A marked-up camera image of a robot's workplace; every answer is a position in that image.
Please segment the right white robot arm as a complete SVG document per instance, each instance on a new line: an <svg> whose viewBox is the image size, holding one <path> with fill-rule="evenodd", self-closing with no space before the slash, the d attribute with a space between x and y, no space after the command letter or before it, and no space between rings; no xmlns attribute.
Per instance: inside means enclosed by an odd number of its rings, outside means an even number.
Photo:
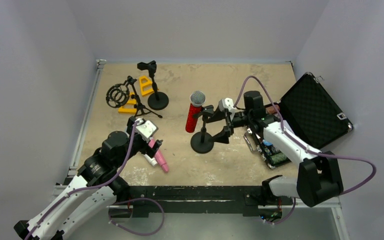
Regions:
<svg viewBox="0 0 384 240"><path fill-rule="evenodd" d="M234 129L248 126L253 133L271 143L298 169L297 177L276 175L261 184L259 195L266 205L280 197L298 198L308 207L318 205L344 191L338 160L332 154L323 153L297 137L284 126L280 114L269 114L258 91L244 94L245 109L239 110L231 98L218 102L209 122L225 120L223 130L210 140L229 143Z"/></svg>

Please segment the black round-base mic stand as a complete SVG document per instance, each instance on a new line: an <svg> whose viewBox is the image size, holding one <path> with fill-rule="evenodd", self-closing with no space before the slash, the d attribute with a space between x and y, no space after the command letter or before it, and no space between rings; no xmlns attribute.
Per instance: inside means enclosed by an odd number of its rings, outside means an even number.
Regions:
<svg viewBox="0 0 384 240"><path fill-rule="evenodd" d="M206 128L207 121L213 114L214 106L208 105L203 107L199 113L193 115L194 119L202 117L202 127L200 132L195 133L190 140L190 146L196 153L206 154L214 147L214 142L211 140L212 136L207 132Z"/></svg>

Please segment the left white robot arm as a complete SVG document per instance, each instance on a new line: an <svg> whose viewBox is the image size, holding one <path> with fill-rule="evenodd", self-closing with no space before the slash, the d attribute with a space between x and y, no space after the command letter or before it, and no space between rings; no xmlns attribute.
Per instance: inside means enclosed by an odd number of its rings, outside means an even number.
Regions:
<svg viewBox="0 0 384 240"><path fill-rule="evenodd" d="M49 206L14 225L16 234L23 240L67 240L107 206L131 199L130 186L119 171L137 153L154 156L161 144L157 140L149 146L139 133L111 132Z"/></svg>

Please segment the red glitter microphone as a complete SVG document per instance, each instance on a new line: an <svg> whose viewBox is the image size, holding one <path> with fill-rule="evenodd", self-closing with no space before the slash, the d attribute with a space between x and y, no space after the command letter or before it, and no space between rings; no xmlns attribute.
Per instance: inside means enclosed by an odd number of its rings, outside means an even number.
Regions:
<svg viewBox="0 0 384 240"><path fill-rule="evenodd" d="M185 124L185 131L193 133L195 131L198 119L194 117L202 110L203 104L206 102L206 96L202 91L196 90L190 95L190 105Z"/></svg>

